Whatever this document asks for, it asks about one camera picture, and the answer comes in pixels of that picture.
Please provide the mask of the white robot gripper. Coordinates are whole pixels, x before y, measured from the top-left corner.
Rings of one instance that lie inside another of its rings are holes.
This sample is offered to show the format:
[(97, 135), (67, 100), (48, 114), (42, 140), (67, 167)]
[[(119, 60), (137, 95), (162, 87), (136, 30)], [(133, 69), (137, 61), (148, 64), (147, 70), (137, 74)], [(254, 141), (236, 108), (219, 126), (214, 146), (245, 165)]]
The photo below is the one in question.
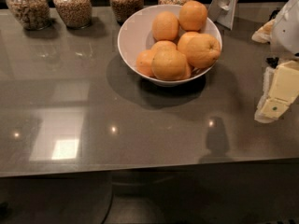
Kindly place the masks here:
[[(269, 43), (280, 58), (299, 58), (299, 0), (289, 0), (280, 12), (254, 32), (251, 39)], [(263, 95), (254, 119), (261, 123), (278, 120), (299, 96), (299, 62), (288, 60), (263, 74)]]

